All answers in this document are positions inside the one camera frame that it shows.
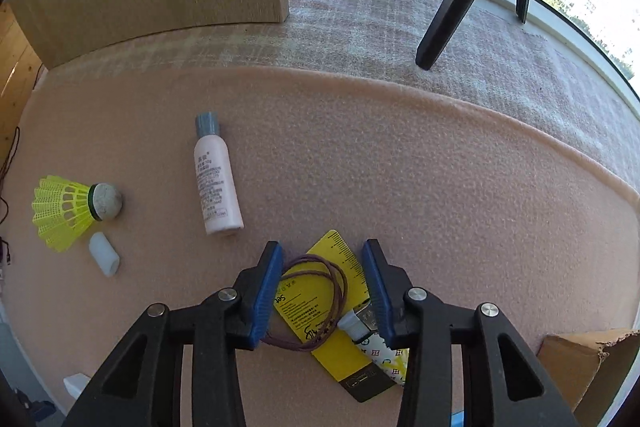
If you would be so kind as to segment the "small pink lotion bottle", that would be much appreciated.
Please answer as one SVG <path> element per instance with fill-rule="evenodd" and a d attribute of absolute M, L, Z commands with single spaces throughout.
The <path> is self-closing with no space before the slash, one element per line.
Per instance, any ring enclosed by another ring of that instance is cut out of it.
<path fill-rule="evenodd" d="M 198 197 L 207 235 L 244 228 L 227 143 L 220 135 L 217 114 L 195 117 L 194 165 Z"/>

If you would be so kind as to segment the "slatted pine wood panel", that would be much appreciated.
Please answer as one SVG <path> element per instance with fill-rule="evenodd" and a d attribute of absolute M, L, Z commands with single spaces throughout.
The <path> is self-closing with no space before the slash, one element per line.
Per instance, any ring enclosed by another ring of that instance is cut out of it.
<path fill-rule="evenodd" d="M 42 62 L 28 42 L 11 7 L 0 11 L 0 156 L 6 158 L 14 130 L 32 94 Z"/>

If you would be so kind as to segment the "checkered grey white cloth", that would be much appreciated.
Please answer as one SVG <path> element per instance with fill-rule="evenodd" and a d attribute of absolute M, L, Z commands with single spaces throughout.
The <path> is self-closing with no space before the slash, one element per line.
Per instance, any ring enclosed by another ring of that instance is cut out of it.
<path fill-rule="evenodd" d="M 63 81 L 191 67 L 269 66 L 370 78 L 458 98 L 529 124 L 639 182 L 639 113 L 605 75 L 488 0 L 473 4 L 430 69 L 414 54 L 442 0 L 288 0 L 285 22 L 132 39 L 52 72 Z"/>

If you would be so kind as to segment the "small white plastic cap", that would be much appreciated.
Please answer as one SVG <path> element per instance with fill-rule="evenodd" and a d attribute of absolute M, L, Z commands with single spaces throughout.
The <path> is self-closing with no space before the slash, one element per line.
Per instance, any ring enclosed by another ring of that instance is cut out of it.
<path fill-rule="evenodd" d="M 102 232 L 96 232 L 90 237 L 89 251 L 106 277 L 112 277 L 116 274 L 120 265 L 120 257 Z"/>

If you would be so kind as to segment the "yellow black hair tie card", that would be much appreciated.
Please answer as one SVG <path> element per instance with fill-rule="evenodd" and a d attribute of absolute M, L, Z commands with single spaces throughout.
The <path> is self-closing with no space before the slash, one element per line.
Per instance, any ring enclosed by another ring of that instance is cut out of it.
<path fill-rule="evenodd" d="M 326 232 L 307 254 L 288 262 L 274 309 L 293 336 L 265 335 L 267 345 L 309 353 L 355 400 L 366 402 L 399 386 L 337 327 L 340 318 L 369 299 L 362 266 L 340 233 Z"/>

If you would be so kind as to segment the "open cardboard box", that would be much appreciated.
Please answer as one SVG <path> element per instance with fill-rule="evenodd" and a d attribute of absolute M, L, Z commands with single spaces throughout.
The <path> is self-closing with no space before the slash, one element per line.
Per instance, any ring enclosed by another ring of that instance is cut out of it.
<path fill-rule="evenodd" d="M 638 351 L 638 329 L 611 329 L 548 335 L 537 357 L 578 423 L 597 426 L 614 403 Z"/>

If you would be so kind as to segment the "yellow plastic shuttlecock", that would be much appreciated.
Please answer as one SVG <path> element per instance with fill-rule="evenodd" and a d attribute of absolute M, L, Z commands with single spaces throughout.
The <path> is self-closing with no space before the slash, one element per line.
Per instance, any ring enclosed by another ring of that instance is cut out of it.
<path fill-rule="evenodd" d="M 96 222 L 115 219 L 123 205 L 124 196 L 112 184 L 46 176 L 34 190 L 32 224 L 52 251 L 64 253 Z"/>

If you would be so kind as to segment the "patterned white lighter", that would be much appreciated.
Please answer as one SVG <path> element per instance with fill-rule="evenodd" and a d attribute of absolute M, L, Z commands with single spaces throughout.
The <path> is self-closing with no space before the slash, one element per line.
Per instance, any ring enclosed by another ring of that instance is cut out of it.
<path fill-rule="evenodd" d="M 378 331 L 370 299 L 347 311 L 337 322 L 352 343 L 399 386 L 405 386 L 409 350 L 392 349 Z"/>

